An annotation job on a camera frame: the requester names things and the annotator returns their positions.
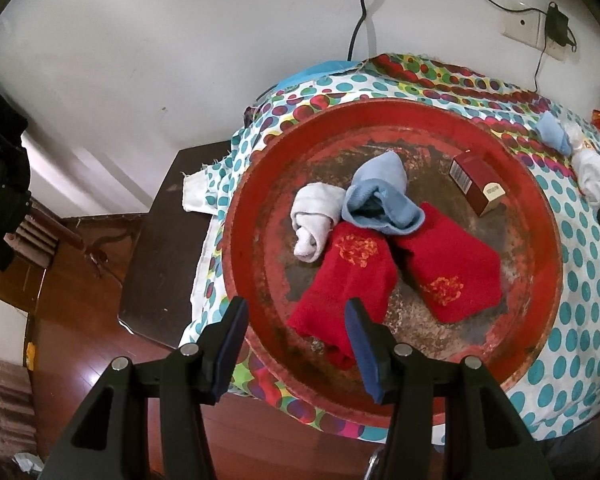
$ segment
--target maroon cardboard box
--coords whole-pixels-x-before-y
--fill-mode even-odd
[[[454,157],[449,176],[478,216],[494,209],[505,195],[498,174],[470,150]]]

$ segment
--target wall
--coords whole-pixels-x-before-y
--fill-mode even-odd
[[[366,1],[355,58],[426,53],[533,87],[539,51],[502,36],[487,1]],[[540,91],[588,118],[600,28],[579,0],[555,1],[579,49],[543,61]],[[61,216],[146,211],[177,150],[228,138],[265,88],[343,59],[359,15],[358,0],[13,0],[0,89],[32,119],[34,195]]]
[[[22,365],[27,313],[0,300],[0,359]]]

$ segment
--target wooden floor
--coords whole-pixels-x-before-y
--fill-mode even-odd
[[[120,232],[109,225],[83,223],[78,230],[87,240]],[[111,267],[123,277],[132,253],[130,239],[105,248]],[[98,279],[78,251],[60,247],[45,277],[34,329],[33,394],[38,450],[44,457],[113,358],[125,355],[144,362],[168,353],[118,324],[119,300],[115,280]],[[376,448],[321,433],[256,399],[225,395],[203,412],[219,480],[360,480]],[[149,416],[151,464],[161,472],[156,404],[150,405]]]

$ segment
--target colorful tablecloth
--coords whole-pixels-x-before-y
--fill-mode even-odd
[[[206,275],[204,306],[182,341],[196,341],[208,323],[222,319],[229,304],[220,242],[227,209],[251,153],[327,107],[387,97],[445,108],[487,124],[544,191],[560,231],[564,263],[560,307],[538,359],[507,395],[534,438],[569,433],[600,412],[600,226],[578,190],[569,161],[542,145],[533,127],[539,114],[550,110],[578,123],[599,150],[600,133],[559,104],[461,66],[409,54],[382,54],[346,73],[279,90],[253,110],[253,121],[233,135],[231,153],[206,168],[206,200],[218,208],[221,222]],[[232,389],[263,399],[319,430],[376,442],[387,434],[386,429],[341,420],[295,398],[246,344]],[[444,425],[434,427],[434,444],[444,442],[444,431]]]

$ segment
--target worn tray surface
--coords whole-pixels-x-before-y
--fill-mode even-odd
[[[300,338],[285,322],[320,267],[293,256],[289,211],[296,192],[310,182],[346,188],[361,164],[389,148],[407,169],[416,203],[432,203],[500,254],[505,291],[498,306],[444,325],[401,276],[384,322],[397,340],[436,359],[478,355],[507,390],[544,346],[562,283],[555,221],[541,189],[497,138],[457,114],[374,99],[328,108],[272,139],[232,200],[222,256],[227,291],[250,302],[247,339],[293,394],[341,418],[382,427],[390,408],[373,404],[357,368],[333,367],[321,342]],[[483,218],[448,177],[453,157],[468,149],[495,169],[507,193]],[[436,402],[435,423],[444,422],[443,411]]]

